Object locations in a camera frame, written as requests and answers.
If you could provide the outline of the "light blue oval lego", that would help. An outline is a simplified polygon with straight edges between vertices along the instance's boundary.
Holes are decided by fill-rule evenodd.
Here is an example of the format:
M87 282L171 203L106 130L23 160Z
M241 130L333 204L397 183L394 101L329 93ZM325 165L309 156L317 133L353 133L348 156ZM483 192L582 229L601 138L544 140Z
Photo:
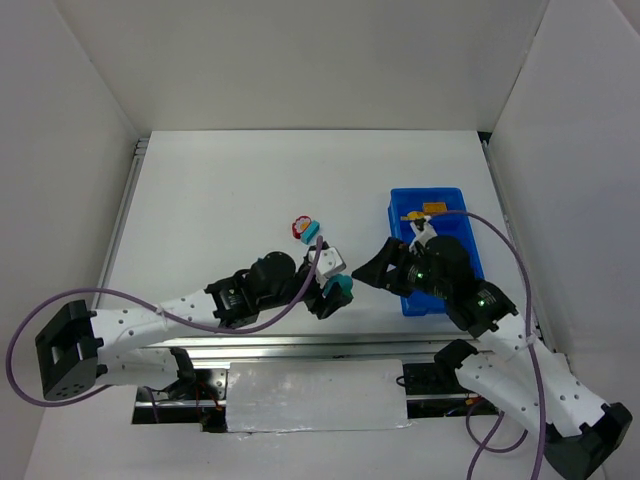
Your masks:
M338 285L344 292L351 292L353 289L353 280L349 275L337 274L329 279L325 285L325 290L330 292L334 285Z

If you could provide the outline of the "yellow lego brick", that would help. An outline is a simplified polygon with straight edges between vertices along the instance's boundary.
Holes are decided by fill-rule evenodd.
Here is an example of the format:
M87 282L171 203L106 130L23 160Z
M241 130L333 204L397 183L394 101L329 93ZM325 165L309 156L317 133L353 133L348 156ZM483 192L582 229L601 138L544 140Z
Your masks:
M427 217L427 214L421 211L411 211L400 217L402 221L415 221Z

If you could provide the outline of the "orange lego brick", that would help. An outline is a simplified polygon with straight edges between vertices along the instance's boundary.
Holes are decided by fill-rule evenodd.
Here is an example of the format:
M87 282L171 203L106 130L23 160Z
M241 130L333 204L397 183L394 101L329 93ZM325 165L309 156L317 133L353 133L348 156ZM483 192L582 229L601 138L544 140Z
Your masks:
M427 215L434 215L446 212L447 210L448 208L445 202L425 202L422 206L422 211Z

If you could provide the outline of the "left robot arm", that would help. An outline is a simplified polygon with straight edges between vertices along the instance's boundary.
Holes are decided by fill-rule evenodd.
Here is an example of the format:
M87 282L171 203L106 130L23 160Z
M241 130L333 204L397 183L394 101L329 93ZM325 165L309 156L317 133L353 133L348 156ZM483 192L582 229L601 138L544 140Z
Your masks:
M161 303L125 292L121 309L65 303L35 339L45 400L64 403L97 385L140 385L173 393L195 381L185 350L151 345L207 334L248 335L262 330L261 313L282 319L302 303L323 320L353 299L353 281L334 247L309 248L301 264L275 251L203 289Z

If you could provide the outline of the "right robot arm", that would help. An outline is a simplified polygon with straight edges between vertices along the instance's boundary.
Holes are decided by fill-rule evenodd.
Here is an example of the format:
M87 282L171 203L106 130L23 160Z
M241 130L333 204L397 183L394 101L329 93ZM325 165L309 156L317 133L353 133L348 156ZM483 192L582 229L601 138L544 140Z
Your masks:
M515 304L479 279L463 245L436 236L412 251L390 237L354 279L407 297L421 292L443 299L449 319L469 333L488 357L463 340L436 355L437 364L543 440L546 461L565 479L587 479L620 446L632 422L621 403L590 391L535 334Z

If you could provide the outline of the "light blue long lego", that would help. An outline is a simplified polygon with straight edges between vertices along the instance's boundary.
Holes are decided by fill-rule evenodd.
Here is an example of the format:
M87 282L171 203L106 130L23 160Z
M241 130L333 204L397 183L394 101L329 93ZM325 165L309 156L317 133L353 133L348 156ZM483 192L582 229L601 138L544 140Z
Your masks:
M318 235L320 230L320 224L318 221L312 220L306 229L301 233L300 240L309 245L312 240Z

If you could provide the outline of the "blue compartment tray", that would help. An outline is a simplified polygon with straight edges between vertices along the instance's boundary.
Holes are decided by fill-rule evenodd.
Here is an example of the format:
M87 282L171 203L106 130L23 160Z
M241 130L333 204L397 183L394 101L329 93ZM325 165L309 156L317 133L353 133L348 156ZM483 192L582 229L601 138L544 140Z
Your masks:
M390 191L387 209L391 235L410 243L414 233L410 223L426 216L446 212L430 221L438 235L456 237L469 252L471 265L477 277L484 272L469 219L451 215L450 211L465 211L463 193L455 187L395 188Z

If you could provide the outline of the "red flower lego piece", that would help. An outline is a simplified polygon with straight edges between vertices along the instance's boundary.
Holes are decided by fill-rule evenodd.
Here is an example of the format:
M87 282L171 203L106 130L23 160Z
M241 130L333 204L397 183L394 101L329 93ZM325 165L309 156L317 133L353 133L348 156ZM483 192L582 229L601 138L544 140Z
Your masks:
M296 239L300 239L305 230L312 223L312 219L309 216L301 215L297 217L291 224L292 235Z

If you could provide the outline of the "white foil cover plate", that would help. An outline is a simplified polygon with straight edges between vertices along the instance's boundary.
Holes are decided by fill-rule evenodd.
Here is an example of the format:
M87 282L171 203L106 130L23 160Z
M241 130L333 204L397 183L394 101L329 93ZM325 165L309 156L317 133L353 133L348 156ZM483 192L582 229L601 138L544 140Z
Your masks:
M394 430L409 424L399 360L233 363L230 432Z

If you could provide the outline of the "aluminium frame rail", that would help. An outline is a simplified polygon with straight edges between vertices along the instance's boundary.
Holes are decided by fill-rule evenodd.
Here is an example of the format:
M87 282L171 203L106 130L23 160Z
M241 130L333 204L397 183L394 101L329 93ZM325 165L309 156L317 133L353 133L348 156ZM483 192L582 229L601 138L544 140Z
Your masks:
M456 339L476 343L463 333L241 335L178 338L149 345L147 349L158 351L182 348L194 363L202 365L295 359L423 359L434 355Z

